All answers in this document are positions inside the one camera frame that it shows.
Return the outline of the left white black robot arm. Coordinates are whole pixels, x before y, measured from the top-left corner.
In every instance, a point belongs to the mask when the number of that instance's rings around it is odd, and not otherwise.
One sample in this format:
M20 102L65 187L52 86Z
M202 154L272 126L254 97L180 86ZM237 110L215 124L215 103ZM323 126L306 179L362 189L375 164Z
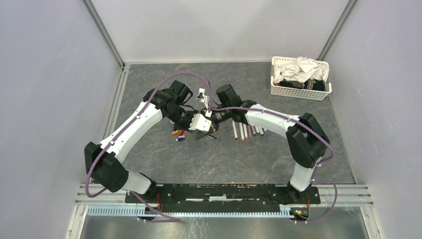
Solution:
M183 108L189 88L174 81L170 88L151 90L135 112L111 135L99 143L89 142L84 148L88 179L94 179L105 190L112 193L119 190L137 192L145 203L156 198L152 180L142 173L135 173L123 166L126 156L134 145L155 124L168 118L178 129L188 132L211 130L211 107L204 112L186 111Z

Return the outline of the beige capped marker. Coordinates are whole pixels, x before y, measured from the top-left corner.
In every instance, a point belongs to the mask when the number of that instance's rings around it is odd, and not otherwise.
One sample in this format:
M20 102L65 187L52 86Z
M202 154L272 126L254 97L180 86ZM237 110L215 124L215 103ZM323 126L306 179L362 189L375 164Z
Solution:
M248 128L246 124L243 124L243 133L244 133L244 139L248 139Z

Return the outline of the orange capped marker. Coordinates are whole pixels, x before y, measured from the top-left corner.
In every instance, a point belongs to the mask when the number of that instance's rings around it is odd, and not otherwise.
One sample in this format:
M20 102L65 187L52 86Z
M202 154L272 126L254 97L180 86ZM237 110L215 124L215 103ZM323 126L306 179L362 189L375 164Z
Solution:
M242 141L245 141L245 135L244 135L244 128L243 128L243 124L239 123L239 131L240 131L240 137Z

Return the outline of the dark blue capped marker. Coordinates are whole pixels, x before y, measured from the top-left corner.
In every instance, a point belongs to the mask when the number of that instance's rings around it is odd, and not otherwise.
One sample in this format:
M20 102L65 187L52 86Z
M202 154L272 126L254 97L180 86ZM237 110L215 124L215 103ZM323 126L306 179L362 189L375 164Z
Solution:
M252 134L254 135L254 136L256 136L257 135L257 133L256 133L256 130L255 130L255 127L254 126L250 126L251 127L251 131L252 131Z

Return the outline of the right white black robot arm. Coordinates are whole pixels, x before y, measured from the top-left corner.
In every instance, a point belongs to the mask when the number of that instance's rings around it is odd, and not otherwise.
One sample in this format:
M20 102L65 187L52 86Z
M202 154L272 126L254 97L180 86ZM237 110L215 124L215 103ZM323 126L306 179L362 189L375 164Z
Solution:
M307 189L317 164L327 150L334 153L317 119L309 113L302 116L287 115L265 108L255 101L243 101L230 84L219 87L216 95L220 104L212 114L219 121L232 119L244 125L258 126L287 140L295 161L287 195L293 203L302 202L308 195Z

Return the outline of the pink thin pen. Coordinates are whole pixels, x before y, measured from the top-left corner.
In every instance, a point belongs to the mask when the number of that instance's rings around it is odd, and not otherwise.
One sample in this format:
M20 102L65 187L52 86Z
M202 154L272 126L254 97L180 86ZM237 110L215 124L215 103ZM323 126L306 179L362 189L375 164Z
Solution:
M247 132L248 132L248 137L252 137L253 136L251 127L249 125L247 126Z

